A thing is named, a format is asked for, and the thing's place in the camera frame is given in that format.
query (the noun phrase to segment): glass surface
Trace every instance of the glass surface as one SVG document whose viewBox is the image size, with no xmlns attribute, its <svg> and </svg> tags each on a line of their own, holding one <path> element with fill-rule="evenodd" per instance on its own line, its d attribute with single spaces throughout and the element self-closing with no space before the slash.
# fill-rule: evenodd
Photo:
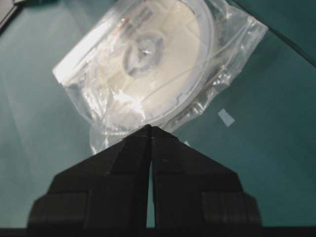
<svg viewBox="0 0 316 237">
<path fill-rule="evenodd" d="M 0 36 L 0 228 L 25 227 L 53 176 L 91 155 L 89 124 L 51 70 L 114 2 L 29 6 Z M 239 174 L 265 226 L 316 225 L 315 78 L 310 63 L 268 32 L 232 86 L 175 132 Z M 230 127 L 222 109 L 235 120 Z M 152 205 L 149 213 L 153 226 Z"/>
</svg>

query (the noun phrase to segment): teal surface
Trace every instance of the teal surface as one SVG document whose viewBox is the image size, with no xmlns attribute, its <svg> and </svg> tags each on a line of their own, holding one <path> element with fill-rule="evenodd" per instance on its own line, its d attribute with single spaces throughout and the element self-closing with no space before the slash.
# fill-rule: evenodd
<svg viewBox="0 0 316 237">
<path fill-rule="evenodd" d="M 54 174 L 91 155 L 89 124 L 51 69 L 114 2 L 27 7 L 0 36 L 0 228 L 26 226 L 32 202 Z M 260 16 L 277 15 L 270 1 L 256 2 L 266 5 Z M 315 57 L 312 46 L 297 43 Z M 232 86 L 175 132 L 238 172 L 265 226 L 316 225 L 315 78 L 315 67 L 268 32 Z M 230 127 L 218 116 L 222 109 L 236 120 Z M 153 226 L 151 191 L 150 200 Z"/>
<path fill-rule="evenodd" d="M 232 0 L 287 38 L 316 65 L 315 0 Z"/>
</svg>

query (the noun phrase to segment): pointed tip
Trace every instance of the pointed tip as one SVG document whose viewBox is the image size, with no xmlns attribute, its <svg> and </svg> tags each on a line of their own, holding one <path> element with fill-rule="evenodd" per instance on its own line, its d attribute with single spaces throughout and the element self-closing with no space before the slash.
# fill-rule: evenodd
<svg viewBox="0 0 316 237">
<path fill-rule="evenodd" d="M 130 138 L 130 137 L 150 137 L 151 130 L 152 130 L 152 126 L 147 124 L 147 125 L 143 126 L 141 129 L 137 130 L 136 132 L 130 134 L 126 138 Z"/>
<path fill-rule="evenodd" d="M 159 127 L 152 127 L 152 138 L 174 138 L 178 140 L 177 137 L 173 136 L 171 133 L 162 130 Z"/>
</svg>

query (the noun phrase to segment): black 3d printed part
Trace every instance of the black 3d printed part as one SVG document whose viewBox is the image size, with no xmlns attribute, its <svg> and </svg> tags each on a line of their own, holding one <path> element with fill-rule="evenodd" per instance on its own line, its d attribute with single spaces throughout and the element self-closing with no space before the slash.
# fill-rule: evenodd
<svg viewBox="0 0 316 237">
<path fill-rule="evenodd" d="M 29 235 L 65 228 L 148 234 L 151 162 L 156 216 L 151 235 L 204 236 L 216 230 L 236 236 L 239 230 L 260 236 L 256 201 L 244 193 L 237 174 L 150 125 L 56 175 L 33 205 Z"/>
</svg>

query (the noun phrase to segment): plastic bag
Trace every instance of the plastic bag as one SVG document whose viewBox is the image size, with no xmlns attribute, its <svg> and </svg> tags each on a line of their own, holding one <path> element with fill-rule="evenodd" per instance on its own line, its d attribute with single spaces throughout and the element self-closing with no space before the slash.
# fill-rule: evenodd
<svg viewBox="0 0 316 237">
<path fill-rule="evenodd" d="M 224 0 L 119 0 L 53 69 L 98 153 L 145 124 L 203 114 L 267 27 Z"/>
</svg>

